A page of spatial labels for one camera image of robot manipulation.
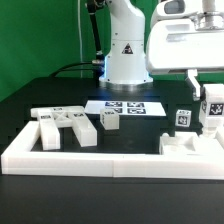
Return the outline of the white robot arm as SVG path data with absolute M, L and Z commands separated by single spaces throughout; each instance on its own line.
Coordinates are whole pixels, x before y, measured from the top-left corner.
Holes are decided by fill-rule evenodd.
M 199 73 L 224 71 L 224 0 L 158 0 L 145 37 L 145 16 L 130 0 L 87 0 L 96 57 L 104 63 L 103 86 L 130 91 L 153 75 L 183 73 L 199 100 Z M 111 48 L 102 52 L 95 14 L 110 12 Z

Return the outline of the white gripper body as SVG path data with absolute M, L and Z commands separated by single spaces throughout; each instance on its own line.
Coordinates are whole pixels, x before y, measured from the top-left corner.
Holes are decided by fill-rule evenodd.
M 161 0 L 146 47 L 151 74 L 224 70 L 224 0 Z

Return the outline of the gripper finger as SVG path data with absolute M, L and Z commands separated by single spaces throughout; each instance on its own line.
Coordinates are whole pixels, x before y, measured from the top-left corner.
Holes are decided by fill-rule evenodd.
M 197 75 L 198 71 L 196 69 L 188 69 L 186 71 L 185 81 L 192 90 L 192 97 L 194 101 L 198 101 L 201 97 L 201 86 L 196 79 Z

